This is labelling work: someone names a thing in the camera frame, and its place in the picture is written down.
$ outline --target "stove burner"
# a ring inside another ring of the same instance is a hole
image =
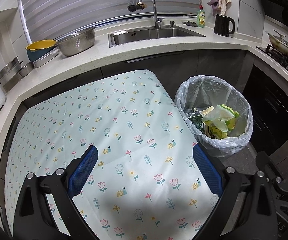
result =
[[[268,45],[267,48],[257,47],[262,52],[270,56],[277,63],[279,63],[282,67],[284,67],[288,71],[288,57],[282,54],[280,51],[275,49],[273,46]]]

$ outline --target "white countertop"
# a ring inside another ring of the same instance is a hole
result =
[[[60,55],[42,67],[34,69],[28,76],[20,80],[20,82],[17,83],[7,94],[7,101],[0,112],[0,158],[3,144],[12,119],[22,101],[63,80],[112,63],[153,54],[181,50],[244,49],[250,51],[268,63],[288,82],[288,71],[256,48],[256,46],[266,47],[267,43],[263,42],[262,44],[261,40],[259,39],[249,36],[247,37],[246,35],[240,35],[237,33],[234,36],[243,39],[223,37],[214,34],[213,29],[209,27],[194,28],[179,24],[185,20],[192,21],[191,18],[176,19],[169,17],[163,21],[163,24],[168,25],[169,20],[174,20],[178,23],[178,26],[196,31],[205,37],[162,38],[131,42],[109,48],[109,33],[137,27],[154,26],[154,22],[152,20],[131,20],[128,21],[128,23],[124,21],[123,23],[98,28],[95,32],[95,44],[90,49],[72,57],[65,57],[60,53]]]

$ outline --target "clear plastic bag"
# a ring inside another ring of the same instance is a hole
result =
[[[187,126],[197,141],[214,157],[228,157],[242,150],[253,132],[251,107],[246,99],[232,85],[214,76],[190,77],[177,90],[174,100]],[[225,104],[240,114],[235,128],[228,138],[211,139],[202,134],[188,119],[186,113],[196,108],[201,111],[209,106]]]

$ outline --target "zebra blind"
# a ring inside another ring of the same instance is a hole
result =
[[[158,13],[196,14],[200,0],[156,0]],[[18,0],[27,38],[34,42],[55,39],[87,25],[111,22],[116,18],[139,13],[152,13],[151,0],[143,0],[147,8],[129,12],[128,0]]]

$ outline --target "double basin sink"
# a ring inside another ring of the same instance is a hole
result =
[[[205,37],[202,34],[193,32],[179,26],[174,26],[171,28],[170,25],[165,25],[162,26],[161,29],[155,29],[155,27],[152,26],[111,33],[108,35],[108,42],[109,46],[113,47],[132,41],[189,36]]]

